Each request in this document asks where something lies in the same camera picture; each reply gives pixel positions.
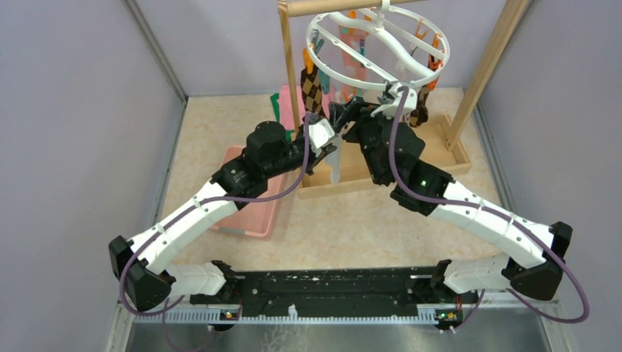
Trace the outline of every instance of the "pink plastic bin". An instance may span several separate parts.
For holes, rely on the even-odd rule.
[[[222,164],[242,154],[244,147],[236,145],[227,148]],[[278,194],[285,185],[286,174],[273,177],[268,180],[268,190],[259,196],[269,197]],[[211,227],[212,230],[221,232],[248,235],[268,240],[277,215],[277,202],[250,203],[241,211],[222,219]]]

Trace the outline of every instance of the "beige marbled surface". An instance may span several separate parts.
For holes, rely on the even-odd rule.
[[[431,115],[453,116],[462,89],[436,89]],[[164,214],[182,205],[219,167],[230,145],[244,144],[257,123],[273,120],[269,95],[191,98],[164,203]],[[473,121],[462,142],[473,167],[456,178],[492,202],[499,198]],[[289,175],[288,185],[294,174]],[[378,187],[337,196],[281,199],[269,241],[214,232],[201,234],[177,258],[177,264],[223,260],[234,270],[355,268],[435,265],[498,252],[474,235],[399,207],[392,188]]]

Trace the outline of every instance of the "pink cloth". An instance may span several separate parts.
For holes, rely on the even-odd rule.
[[[298,113],[300,118],[300,125],[302,125],[302,117],[304,116],[304,104],[302,103],[302,94],[300,93],[300,86],[296,87],[296,94],[298,95]],[[322,94],[322,107],[324,108],[324,114],[329,113],[329,103],[334,100],[334,89],[330,88],[329,94]],[[279,114],[281,119],[281,125],[286,130],[293,130],[293,118],[290,99],[290,86],[285,85],[281,87],[279,92]]]

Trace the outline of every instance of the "gray floor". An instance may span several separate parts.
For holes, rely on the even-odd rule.
[[[204,351],[550,351],[542,322],[527,309],[480,309],[456,335],[423,326],[234,326],[210,333],[206,326],[170,324],[171,340],[183,349],[212,338]],[[135,323],[127,352],[168,352],[162,325]]]

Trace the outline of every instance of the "gray wall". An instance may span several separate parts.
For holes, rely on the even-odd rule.
[[[535,1],[482,105],[516,206],[574,227],[567,260],[593,311],[582,351],[622,345],[622,73],[619,1]],[[579,300],[568,280],[568,315]]]
[[[137,3],[189,95],[277,92],[286,84],[276,0],[138,0]],[[439,86],[465,87],[469,83],[504,3],[503,0],[431,0],[401,5],[433,21],[450,41],[450,63]],[[310,19],[293,18],[290,22],[298,70],[302,69],[304,36]],[[411,31],[417,27],[412,21],[395,22]],[[379,41],[368,42],[370,57],[390,71],[395,66],[395,57]],[[333,67],[339,67],[341,55],[332,49],[332,45],[326,44],[321,57]]]
[[[0,351],[101,351],[181,104],[122,1],[0,5]]]

